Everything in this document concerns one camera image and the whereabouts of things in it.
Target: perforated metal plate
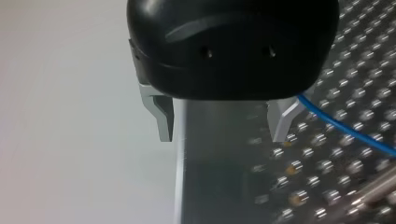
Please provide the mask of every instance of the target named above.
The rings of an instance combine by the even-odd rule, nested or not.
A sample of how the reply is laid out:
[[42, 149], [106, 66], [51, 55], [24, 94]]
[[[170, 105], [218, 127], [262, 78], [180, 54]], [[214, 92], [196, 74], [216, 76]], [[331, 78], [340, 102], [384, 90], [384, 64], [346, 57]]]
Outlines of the perforated metal plate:
[[[395, 146], [396, 0], [340, 4], [312, 101]], [[329, 223], [345, 216], [334, 213], [341, 199], [394, 161], [306, 111], [274, 144], [265, 102], [187, 102], [185, 116], [182, 224]], [[339, 223], [396, 223], [393, 195]]]

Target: white wall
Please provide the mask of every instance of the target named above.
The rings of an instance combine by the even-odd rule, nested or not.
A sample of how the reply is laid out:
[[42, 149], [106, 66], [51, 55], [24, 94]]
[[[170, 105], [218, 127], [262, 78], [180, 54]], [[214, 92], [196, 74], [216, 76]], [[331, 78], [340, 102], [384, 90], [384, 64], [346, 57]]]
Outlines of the white wall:
[[126, 0], [0, 1], [0, 223], [172, 223], [127, 39]]

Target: blue cable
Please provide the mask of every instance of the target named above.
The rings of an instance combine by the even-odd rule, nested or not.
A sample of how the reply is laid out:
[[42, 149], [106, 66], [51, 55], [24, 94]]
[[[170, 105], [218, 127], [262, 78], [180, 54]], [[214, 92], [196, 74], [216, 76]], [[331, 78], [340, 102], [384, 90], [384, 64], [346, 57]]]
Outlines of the blue cable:
[[305, 96], [298, 95], [297, 98], [308, 110], [312, 111], [319, 118], [330, 123], [332, 126], [336, 127], [337, 129], [343, 131], [344, 133], [350, 134], [351, 136], [361, 140], [362, 142], [367, 143], [368, 145], [370, 145], [372, 147], [376, 147], [377, 149], [396, 157], [396, 149], [395, 148], [385, 145], [383, 143], [380, 143], [380, 142], [374, 140], [374, 138], [370, 137], [369, 135], [359, 133], [359, 132], [347, 127], [345, 124], [341, 123], [340, 121], [333, 119], [328, 114], [326, 114], [325, 112], [323, 112], [322, 110], [317, 108], [315, 105], [313, 105], [308, 99], [306, 99]]

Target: small hole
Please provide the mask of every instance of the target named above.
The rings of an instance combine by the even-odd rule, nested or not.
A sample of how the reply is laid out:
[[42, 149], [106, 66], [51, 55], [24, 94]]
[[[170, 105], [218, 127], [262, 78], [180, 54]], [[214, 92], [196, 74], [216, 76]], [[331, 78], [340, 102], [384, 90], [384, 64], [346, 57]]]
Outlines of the small hole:
[[205, 59], [211, 59], [213, 57], [213, 52], [208, 47], [201, 47], [200, 53], [201, 53], [201, 56]]
[[262, 48], [262, 55], [268, 58], [275, 58], [276, 52], [274, 48], [270, 45], [268, 47]]

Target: metal sheet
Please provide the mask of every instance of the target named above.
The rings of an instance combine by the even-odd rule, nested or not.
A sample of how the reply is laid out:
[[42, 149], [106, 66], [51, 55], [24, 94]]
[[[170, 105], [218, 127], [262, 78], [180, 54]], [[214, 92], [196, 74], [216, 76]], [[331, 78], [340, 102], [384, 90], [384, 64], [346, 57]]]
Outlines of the metal sheet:
[[[394, 146], [396, 1], [341, 5], [339, 34], [312, 101]], [[265, 102], [185, 106], [180, 224], [329, 223], [340, 199], [393, 161], [307, 111], [292, 123], [289, 141], [274, 144]], [[393, 210], [383, 200], [365, 214], [343, 214], [342, 222], [394, 223]]]

